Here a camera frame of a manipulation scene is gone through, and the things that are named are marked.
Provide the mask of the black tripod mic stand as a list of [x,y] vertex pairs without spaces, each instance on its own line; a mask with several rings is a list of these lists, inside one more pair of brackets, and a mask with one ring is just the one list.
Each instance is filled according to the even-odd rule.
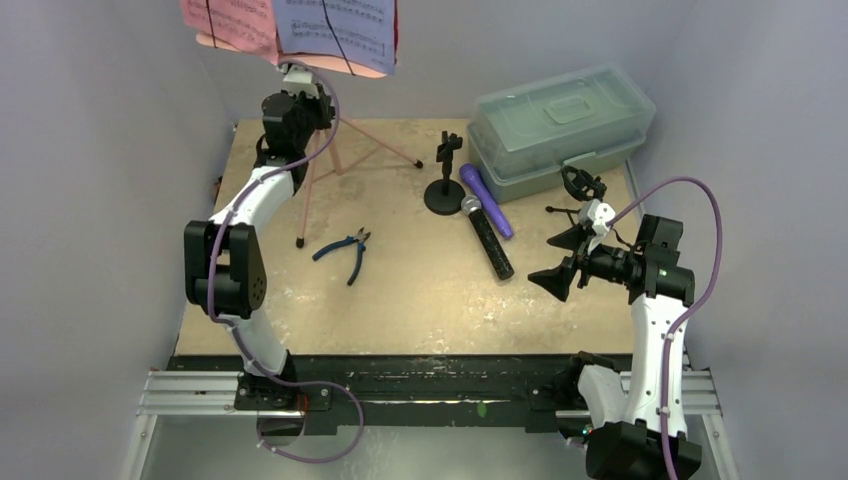
[[600,176],[592,176],[588,171],[570,165],[563,166],[560,173],[564,188],[573,199],[581,202],[603,200],[607,186]]

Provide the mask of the blue sheet music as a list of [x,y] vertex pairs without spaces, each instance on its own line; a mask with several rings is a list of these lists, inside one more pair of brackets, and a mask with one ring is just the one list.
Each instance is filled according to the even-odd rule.
[[287,0],[272,6],[283,56],[365,78],[395,74],[395,1]]

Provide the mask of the pink sheet music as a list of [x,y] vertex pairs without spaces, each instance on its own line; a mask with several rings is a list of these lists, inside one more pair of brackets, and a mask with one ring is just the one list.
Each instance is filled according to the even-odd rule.
[[185,24],[204,46],[254,55],[277,65],[280,47],[273,5],[266,0],[181,0]]

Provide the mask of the silver condenser microphone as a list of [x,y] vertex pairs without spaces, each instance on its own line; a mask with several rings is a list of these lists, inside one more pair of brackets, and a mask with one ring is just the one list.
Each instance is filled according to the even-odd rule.
[[514,269],[489,223],[481,200],[477,196],[467,195],[462,199],[460,206],[471,222],[497,278],[510,279],[514,275]]

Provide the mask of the purple microphone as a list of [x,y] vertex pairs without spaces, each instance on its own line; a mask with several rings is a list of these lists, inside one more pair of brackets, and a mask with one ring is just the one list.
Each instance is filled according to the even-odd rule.
[[470,187],[473,194],[481,201],[484,211],[494,222],[498,233],[504,239],[512,239],[514,236],[512,225],[483,182],[478,168],[471,163],[466,163],[460,167],[459,174],[461,180]]

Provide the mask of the black round-base mic stand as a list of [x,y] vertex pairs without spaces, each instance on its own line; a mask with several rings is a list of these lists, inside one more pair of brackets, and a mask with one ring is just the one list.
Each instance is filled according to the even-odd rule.
[[424,193],[425,206],[437,215],[449,216],[461,209],[465,190],[457,181],[451,179],[451,174],[453,172],[454,153],[462,146],[462,137],[448,131],[442,132],[441,143],[438,145],[436,153],[436,162],[441,165],[442,176],[431,182]]

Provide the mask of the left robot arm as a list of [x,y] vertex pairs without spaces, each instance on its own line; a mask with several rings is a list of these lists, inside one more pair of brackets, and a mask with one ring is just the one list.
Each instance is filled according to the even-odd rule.
[[335,108],[325,88],[285,87],[261,103],[263,132],[253,168],[232,201],[183,234],[185,289],[189,303],[225,328],[243,361],[237,393],[270,408],[304,408],[288,350],[263,309],[268,278],[259,244],[261,230],[303,183],[315,152],[315,134],[335,127]]

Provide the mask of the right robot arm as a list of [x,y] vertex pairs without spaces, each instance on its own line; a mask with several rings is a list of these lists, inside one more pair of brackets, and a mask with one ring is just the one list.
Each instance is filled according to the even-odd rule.
[[686,322],[694,303],[694,274],[679,266],[681,222],[647,215],[633,247],[604,244],[611,211],[579,214],[549,245],[569,250],[561,264],[529,280],[560,301],[571,284],[591,278],[628,291],[634,324],[630,380],[590,356],[564,376],[561,392],[576,407],[588,406],[585,469],[592,479],[689,479],[701,467],[702,447],[691,441],[682,398]]

